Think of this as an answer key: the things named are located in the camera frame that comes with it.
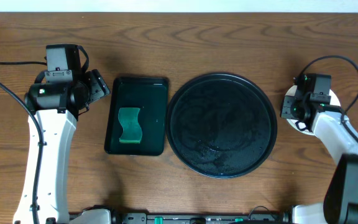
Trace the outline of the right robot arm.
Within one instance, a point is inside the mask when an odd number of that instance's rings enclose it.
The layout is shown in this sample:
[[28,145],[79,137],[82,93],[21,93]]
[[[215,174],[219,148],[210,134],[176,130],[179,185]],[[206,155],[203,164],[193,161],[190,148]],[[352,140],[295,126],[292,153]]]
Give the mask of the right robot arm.
[[335,93],[302,93],[292,87],[281,117],[299,132],[317,137],[336,163],[323,202],[293,207],[292,222],[358,223],[358,133]]

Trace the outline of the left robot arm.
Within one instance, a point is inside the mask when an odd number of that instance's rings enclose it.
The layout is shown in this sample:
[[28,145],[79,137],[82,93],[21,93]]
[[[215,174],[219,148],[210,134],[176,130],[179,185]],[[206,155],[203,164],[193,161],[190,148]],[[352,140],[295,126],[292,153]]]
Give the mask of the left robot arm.
[[110,91],[97,70],[74,80],[59,77],[65,74],[47,72],[47,81],[34,83],[25,96],[29,156],[14,223],[112,223],[108,208],[91,207],[77,215],[68,211],[68,160],[79,111]]

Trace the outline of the white pink plate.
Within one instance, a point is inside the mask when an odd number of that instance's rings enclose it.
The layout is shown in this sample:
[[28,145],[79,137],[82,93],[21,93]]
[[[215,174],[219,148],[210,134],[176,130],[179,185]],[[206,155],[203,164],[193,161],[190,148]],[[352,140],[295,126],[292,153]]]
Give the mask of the white pink plate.
[[[294,96],[295,92],[296,92],[297,86],[293,85],[285,94],[285,96]],[[330,100],[330,105],[334,105],[334,106],[341,106],[341,103],[339,101],[339,98],[337,97],[337,95],[335,94],[335,92],[333,92],[332,90],[329,91],[329,96],[331,97]],[[309,135],[309,136],[314,136],[314,134],[309,131],[308,129],[306,129],[306,125],[305,123],[299,122],[298,126],[296,125],[297,120],[295,119],[287,119],[287,122],[290,124],[290,126],[292,126],[296,131],[301,132],[303,134]]]

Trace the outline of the green sponge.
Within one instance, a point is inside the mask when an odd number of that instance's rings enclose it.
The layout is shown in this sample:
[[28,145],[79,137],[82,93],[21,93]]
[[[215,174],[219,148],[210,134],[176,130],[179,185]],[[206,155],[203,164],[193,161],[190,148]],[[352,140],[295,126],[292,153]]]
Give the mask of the green sponge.
[[122,144],[140,144],[142,128],[139,124],[140,108],[120,108],[118,113],[122,134],[119,142]]

